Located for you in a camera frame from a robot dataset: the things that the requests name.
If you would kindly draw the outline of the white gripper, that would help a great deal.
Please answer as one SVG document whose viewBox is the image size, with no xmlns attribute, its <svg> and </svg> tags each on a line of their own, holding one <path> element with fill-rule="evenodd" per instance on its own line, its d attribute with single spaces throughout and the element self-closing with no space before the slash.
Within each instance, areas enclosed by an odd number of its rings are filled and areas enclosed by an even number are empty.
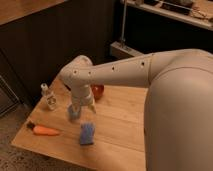
<svg viewBox="0 0 213 171">
<path fill-rule="evenodd" d="M 74 112 L 79 112 L 82 106 L 87 106 L 93 113 L 96 112 L 95 100 L 90 87 L 82 87 L 74 91 L 71 100 Z"/>
</svg>

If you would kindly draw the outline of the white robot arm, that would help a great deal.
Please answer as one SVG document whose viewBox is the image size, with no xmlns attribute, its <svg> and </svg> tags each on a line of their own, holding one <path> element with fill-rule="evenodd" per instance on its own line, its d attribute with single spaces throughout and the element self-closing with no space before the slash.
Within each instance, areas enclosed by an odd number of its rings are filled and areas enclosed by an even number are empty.
<svg viewBox="0 0 213 171">
<path fill-rule="evenodd" d="M 59 72 L 73 112 L 93 84 L 143 87 L 146 171 L 213 171 L 213 54 L 181 49 L 94 65 L 79 55 Z"/>
</svg>

